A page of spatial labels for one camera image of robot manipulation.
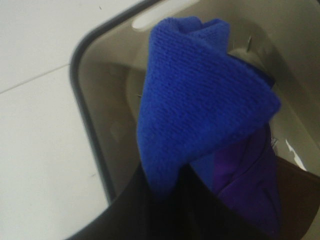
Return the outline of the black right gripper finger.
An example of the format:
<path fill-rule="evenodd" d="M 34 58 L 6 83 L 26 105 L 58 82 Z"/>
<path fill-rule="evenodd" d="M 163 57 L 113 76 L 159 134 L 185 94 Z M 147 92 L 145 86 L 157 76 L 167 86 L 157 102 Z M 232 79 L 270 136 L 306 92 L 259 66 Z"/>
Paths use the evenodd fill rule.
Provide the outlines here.
<path fill-rule="evenodd" d="M 154 199 L 142 167 L 124 191 L 83 231 L 85 240 L 198 240 L 190 193 L 183 178 L 163 201 Z"/>
<path fill-rule="evenodd" d="M 318 240 L 320 178 L 277 157 L 253 165 L 200 205 L 205 240 Z"/>

